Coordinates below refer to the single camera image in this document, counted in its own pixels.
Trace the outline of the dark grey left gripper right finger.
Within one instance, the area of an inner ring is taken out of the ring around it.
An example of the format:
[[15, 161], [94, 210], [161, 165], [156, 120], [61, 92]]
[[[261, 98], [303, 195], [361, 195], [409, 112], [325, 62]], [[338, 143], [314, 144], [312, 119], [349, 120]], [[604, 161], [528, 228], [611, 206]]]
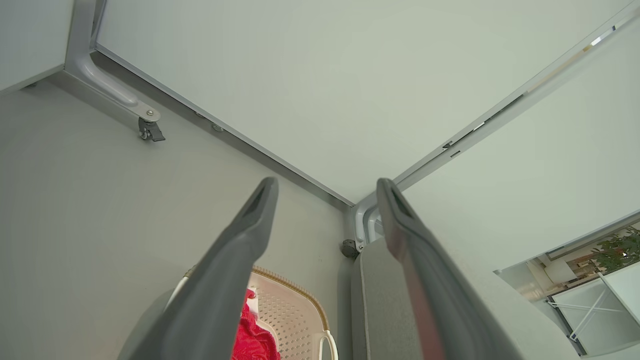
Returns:
[[393, 180], [379, 178], [375, 191], [387, 249], [407, 284], [423, 360], [524, 360]]

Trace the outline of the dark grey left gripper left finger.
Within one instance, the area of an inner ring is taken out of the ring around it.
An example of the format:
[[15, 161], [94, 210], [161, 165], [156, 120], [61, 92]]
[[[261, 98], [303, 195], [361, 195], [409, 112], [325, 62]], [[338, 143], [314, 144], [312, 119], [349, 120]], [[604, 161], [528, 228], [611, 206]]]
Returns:
[[231, 360], [253, 266], [268, 247], [278, 180], [259, 182], [127, 360]]

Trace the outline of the red shorts with white trim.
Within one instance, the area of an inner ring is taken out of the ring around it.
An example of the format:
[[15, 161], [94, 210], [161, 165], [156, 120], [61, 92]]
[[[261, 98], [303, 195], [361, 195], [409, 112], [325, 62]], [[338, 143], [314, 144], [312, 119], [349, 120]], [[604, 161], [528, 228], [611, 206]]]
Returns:
[[274, 336], [258, 324], [252, 311], [251, 306], [257, 304], [256, 292], [247, 288], [231, 360], [281, 360]]

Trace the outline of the white perforated laundry basket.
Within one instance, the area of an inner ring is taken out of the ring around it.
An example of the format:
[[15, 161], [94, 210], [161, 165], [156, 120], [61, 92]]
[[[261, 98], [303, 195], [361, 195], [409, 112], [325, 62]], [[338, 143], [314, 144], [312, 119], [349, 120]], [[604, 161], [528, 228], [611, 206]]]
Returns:
[[245, 279], [246, 290], [257, 295], [251, 310], [258, 325], [273, 335], [281, 360], [341, 360], [326, 312], [316, 297], [259, 266]]

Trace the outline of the white table with cross brace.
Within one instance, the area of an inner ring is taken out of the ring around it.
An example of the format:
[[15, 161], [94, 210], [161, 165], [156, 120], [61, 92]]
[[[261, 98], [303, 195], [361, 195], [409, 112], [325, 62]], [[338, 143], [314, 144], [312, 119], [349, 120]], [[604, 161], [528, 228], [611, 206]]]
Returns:
[[595, 360], [640, 360], [640, 262], [549, 296], [572, 344]]

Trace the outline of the green potted plant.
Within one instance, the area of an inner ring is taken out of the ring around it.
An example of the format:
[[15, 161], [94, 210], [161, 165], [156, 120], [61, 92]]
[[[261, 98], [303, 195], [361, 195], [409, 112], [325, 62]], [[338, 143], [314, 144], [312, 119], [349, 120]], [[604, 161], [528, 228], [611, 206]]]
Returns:
[[626, 227], [620, 234], [611, 234], [592, 249], [592, 259], [606, 273], [640, 262], [640, 229]]

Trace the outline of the grey partition frame leg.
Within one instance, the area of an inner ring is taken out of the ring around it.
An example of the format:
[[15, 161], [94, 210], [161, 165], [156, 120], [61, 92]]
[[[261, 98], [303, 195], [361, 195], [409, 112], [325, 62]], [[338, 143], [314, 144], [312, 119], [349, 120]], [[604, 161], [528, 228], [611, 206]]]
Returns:
[[368, 244], [384, 239], [384, 227], [375, 192], [350, 208], [350, 221], [354, 232], [354, 248], [359, 253]]
[[90, 56], [97, 0], [73, 0], [64, 70], [117, 105], [135, 114], [142, 123], [156, 125], [160, 112], [140, 100], [94, 64]]

